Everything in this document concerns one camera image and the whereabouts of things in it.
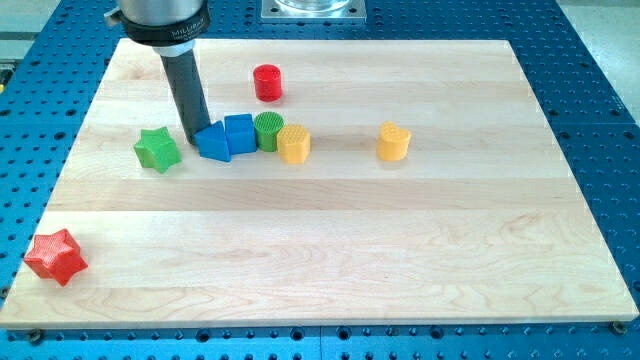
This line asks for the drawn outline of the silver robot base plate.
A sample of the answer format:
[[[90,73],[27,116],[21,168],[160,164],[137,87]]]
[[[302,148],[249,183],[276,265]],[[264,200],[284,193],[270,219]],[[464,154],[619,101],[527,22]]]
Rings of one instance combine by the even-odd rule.
[[[262,0],[261,19],[266,22],[341,21],[367,18],[365,0]]]

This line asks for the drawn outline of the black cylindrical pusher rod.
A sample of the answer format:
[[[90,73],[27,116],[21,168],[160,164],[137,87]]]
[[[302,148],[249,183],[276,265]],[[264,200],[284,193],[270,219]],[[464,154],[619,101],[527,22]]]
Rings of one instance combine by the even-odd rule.
[[[211,120],[194,52],[162,55],[161,61],[186,140],[196,146],[195,135],[209,127]]]

